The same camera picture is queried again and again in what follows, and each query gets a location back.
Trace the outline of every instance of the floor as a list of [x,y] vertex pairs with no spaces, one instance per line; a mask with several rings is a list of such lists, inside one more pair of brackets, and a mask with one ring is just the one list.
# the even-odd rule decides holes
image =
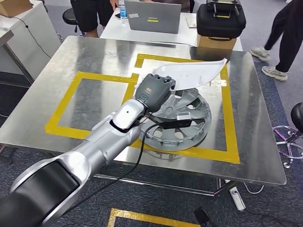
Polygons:
[[[266,42],[274,15],[286,4],[285,0],[242,0],[241,2],[247,20],[247,27],[241,35],[244,51]],[[62,13],[70,7],[69,4],[69,0],[46,0],[48,15],[54,27],[63,37],[75,34],[74,27],[66,25],[61,19]],[[270,64],[277,64],[278,45],[276,45],[272,52],[273,60]],[[300,89],[303,83],[300,82],[301,80],[299,78],[301,71],[303,70],[303,66],[300,65],[301,60],[303,57],[300,51],[290,69],[289,79],[284,83],[264,76],[261,68],[264,64],[255,61],[258,76],[272,125],[287,124],[287,120],[291,122],[290,110],[297,102],[300,102],[300,97],[303,97],[303,94],[300,95],[300,92],[303,93],[303,90]],[[9,115],[26,91],[26,88],[0,84],[0,114]],[[0,117],[0,125],[5,120],[5,118]],[[0,162],[2,185],[0,196],[8,194],[14,179],[26,168],[45,158],[41,153],[15,148],[7,148],[4,155],[11,158],[12,162],[9,165]],[[112,164],[107,169],[103,169],[102,172],[118,176],[127,169],[128,167],[125,166]],[[249,211],[292,220],[303,227],[303,165],[295,162],[291,169],[286,170],[286,174],[288,181],[286,185],[276,188],[264,187],[259,195],[249,194],[243,184],[239,184],[238,189],[247,207],[247,210],[244,212],[237,211],[232,198],[227,193],[219,198],[210,198],[119,182],[60,218],[54,226],[105,227],[108,223],[112,208],[197,224],[193,211],[202,207],[218,227],[295,226],[289,222],[283,222],[283,225],[280,225],[274,219],[253,215]],[[215,180],[210,178],[188,177],[184,174],[142,167],[137,169],[130,178],[138,176],[142,179],[152,178],[177,186],[190,186],[206,190],[213,189],[215,185]],[[85,193],[90,193],[106,183],[108,182],[94,178],[87,185]],[[249,185],[249,187],[252,191],[258,191],[260,188],[258,185]],[[116,218],[115,226],[163,227],[164,225]]]

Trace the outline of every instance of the stainless steel tabletop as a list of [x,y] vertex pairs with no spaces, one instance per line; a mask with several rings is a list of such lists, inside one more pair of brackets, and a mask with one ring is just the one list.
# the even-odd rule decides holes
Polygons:
[[[70,36],[66,38],[0,129],[0,143],[51,152],[67,152],[78,139],[45,133],[45,125],[70,86],[77,71],[131,77],[151,72],[162,61],[145,60],[134,68],[138,54],[202,59],[199,50],[184,45],[147,44]],[[264,97],[249,53],[233,52],[228,63],[232,111],[240,164],[175,154],[144,152],[141,164],[183,170],[221,179],[265,184],[286,184],[286,179],[271,130]],[[224,117],[219,76],[199,93],[209,102],[212,123],[200,148],[226,150]],[[118,109],[125,83],[83,79],[59,125],[90,130]],[[116,160],[135,163],[139,150],[126,148]]]

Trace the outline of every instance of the laptop logo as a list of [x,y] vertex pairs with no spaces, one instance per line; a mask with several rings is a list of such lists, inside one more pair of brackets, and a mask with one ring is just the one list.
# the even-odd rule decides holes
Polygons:
[[156,22],[156,23],[157,23],[157,22],[159,22],[159,20],[156,17],[148,17],[147,22]]

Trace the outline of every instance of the yellow tape square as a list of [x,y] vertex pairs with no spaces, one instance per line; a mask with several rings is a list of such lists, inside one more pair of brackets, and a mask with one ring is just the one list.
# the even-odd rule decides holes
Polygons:
[[149,222],[158,225],[169,227],[199,227],[199,225],[192,224],[184,221],[172,220],[169,218],[162,218],[147,214],[140,214],[126,210],[118,210],[112,208],[107,227],[115,227],[116,218],[128,218],[131,220]]
[[[141,68],[144,59],[168,61],[168,62],[199,62],[198,60],[191,60],[191,59],[181,59],[181,58],[172,58],[172,57],[149,55],[149,54],[138,54],[134,67]],[[87,130],[58,126],[59,120],[64,112],[64,110],[67,107],[68,103],[72,98],[72,96],[76,92],[77,87],[80,84],[82,79],[107,80],[107,81],[128,83],[127,90],[123,98],[122,101],[123,103],[132,97],[134,91],[134,85],[137,84],[138,77],[139,75],[135,73],[133,73],[131,77],[128,78],[128,77],[117,77],[117,76],[101,75],[94,73],[78,72],[76,75],[75,79],[68,88],[64,97],[54,111],[54,115],[51,117],[51,119],[48,124],[46,124],[45,131],[46,133],[48,134],[66,136],[76,139],[84,139],[90,133],[90,131]],[[226,65],[221,71],[220,77],[221,80],[226,81],[226,84],[224,83],[224,86],[221,86],[224,126],[225,131],[225,140],[227,147],[226,151],[215,150],[210,148],[192,147],[186,150],[169,152],[169,151],[155,149],[147,145],[144,145],[144,149],[168,153],[168,154],[206,158],[216,161],[240,164],[240,157],[237,149],[236,130],[233,122],[233,108],[231,104],[230,83],[228,80],[228,73]],[[141,141],[137,140],[132,145],[131,145],[131,147],[140,148]]]

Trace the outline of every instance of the white sneaker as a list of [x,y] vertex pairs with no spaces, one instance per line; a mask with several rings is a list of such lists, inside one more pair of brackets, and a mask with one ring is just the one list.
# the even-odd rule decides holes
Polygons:
[[277,79],[279,81],[287,80],[287,72],[277,71],[275,67],[263,66],[262,72],[266,76]]
[[264,47],[255,47],[249,51],[252,56],[257,57],[261,61],[269,61],[271,60],[268,51],[265,50]]

